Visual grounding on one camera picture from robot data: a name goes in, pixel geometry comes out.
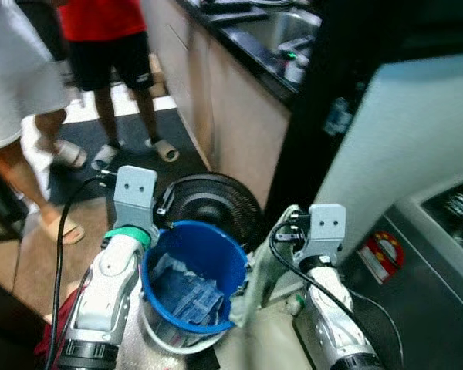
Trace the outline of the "dark grey washing machine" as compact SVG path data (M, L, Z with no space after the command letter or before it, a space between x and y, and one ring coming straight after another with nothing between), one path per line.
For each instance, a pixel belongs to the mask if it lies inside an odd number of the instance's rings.
M342 276L386 370L463 370L463 180L394 202Z

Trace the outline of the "black electric fan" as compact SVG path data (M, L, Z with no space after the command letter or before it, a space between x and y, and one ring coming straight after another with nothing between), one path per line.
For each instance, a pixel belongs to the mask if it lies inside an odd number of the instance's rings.
M218 227L246 254L261 239L262 209L252 192L234 177L222 173L196 173L179 177L173 202L174 222L195 220Z

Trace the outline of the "blue plastic bucket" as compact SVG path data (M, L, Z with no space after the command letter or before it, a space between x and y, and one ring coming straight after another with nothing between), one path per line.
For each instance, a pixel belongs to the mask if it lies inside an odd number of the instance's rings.
M216 325L190 325L172 316L161 306L150 288L150 271L162 254L185 262L203 278L217 281L225 296L220 321ZM160 240L140 262L143 302L140 323L151 339L163 350L175 355L193 355L220 341L235 328L229 320L231 298L245 285L247 257L232 237L217 227L199 221L179 221L161 232Z

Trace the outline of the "black floor mat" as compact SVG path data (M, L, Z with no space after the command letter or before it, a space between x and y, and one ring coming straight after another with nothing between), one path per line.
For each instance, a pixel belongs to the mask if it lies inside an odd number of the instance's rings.
M177 109L158 110L155 116L161 136L180 152L178 159L172 163L167 163L158 158L154 149L144 145L147 137L142 119L137 114L128 114L128 116L119 116L116 119L119 138L123 141L123 150L112 162L110 169L115 172L119 166L133 165L155 170L157 172L157 184L155 184L154 196L159 197L169 184L180 177L207 172L208 168L204 165L191 136L187 133ZM59 137L83 148L88 154L88 160L93 158L106 141L102 126L96 119L82 123L67 123L59 131ZM64 204L69 195L87 177L93 177L97 174L97 170L91 168L90 163L86 163L80 170L53 166L49 170L49 201L56 205Z

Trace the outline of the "red warning sticker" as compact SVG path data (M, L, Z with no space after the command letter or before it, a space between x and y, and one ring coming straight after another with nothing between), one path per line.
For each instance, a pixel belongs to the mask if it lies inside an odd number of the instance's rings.
M405 265L404 244L387 231L370 233L356 254L379 284L389 281Z

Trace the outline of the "wooden kitchen cabinet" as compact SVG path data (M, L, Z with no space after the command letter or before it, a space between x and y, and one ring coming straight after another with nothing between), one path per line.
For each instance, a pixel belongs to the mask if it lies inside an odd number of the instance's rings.
M204 162L265 207L290 113L177 0L140 3L150 49Z

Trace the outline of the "cardboard box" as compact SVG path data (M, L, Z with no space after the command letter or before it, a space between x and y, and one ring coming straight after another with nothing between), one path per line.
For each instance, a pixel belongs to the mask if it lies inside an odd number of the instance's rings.
M167 96L167 77L165 77L164 71L154 53L148 54L148 63L150 63L150 73L153 76L154 84L147 89L148 94L151 98L160 98L161 96Z

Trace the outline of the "red cloth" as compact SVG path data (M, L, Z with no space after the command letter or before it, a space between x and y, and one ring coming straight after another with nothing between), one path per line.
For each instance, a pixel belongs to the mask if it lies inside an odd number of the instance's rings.
M36 357L37 366L35 370L59 370L56 366L56 360L59 359L59 353L61 352L61 346L63 344L63 332L65 331L66 323L68 323L70 314L73 313L74 303L76 303L77 295L79 295L80 289L74 289L69 295L63 299L63 302L59 304L59 309L56 311L56 318L58 318L58 325L56 326L56 356L52 360L52 365L49 369L46 369L46 362L49 357L49 339L51 339L52 323L48 323L43 332L43 338L35 346L33 354Z

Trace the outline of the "black kitchen countertop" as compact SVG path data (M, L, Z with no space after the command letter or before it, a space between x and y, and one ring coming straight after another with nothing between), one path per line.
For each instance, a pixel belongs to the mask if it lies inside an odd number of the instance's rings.
M236 15L207 15L197 0L172 2L206 29L279 103L291 108L299 84L284 77L286 63L278 46L289 40L313 38L321 25L318 15L305 7L270 5L256 5Z

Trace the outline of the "person in red shirt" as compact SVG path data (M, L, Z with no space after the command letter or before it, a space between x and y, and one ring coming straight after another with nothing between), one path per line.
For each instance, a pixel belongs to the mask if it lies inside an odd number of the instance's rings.
M81 91L93 93L98 121L106 134L93 169L107 169L122 149L111 92L114 73L133 94L147 130L148 147L162 161L176 161L179 151L158 132L150 94L154 75L140 0L59 0L56 10L68 42L74 82Z

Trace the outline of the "person in white shorts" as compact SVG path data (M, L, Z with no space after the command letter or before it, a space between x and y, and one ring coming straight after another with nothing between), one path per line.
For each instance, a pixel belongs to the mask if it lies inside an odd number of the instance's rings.
M86 232L45 198L22 148L22 121L31 116L40 133L37 149L56 165L83 168L86 151L56 139L68 105L59 65L36 29L14 0L0 0L0 176L37 205L51 239L75 244Z

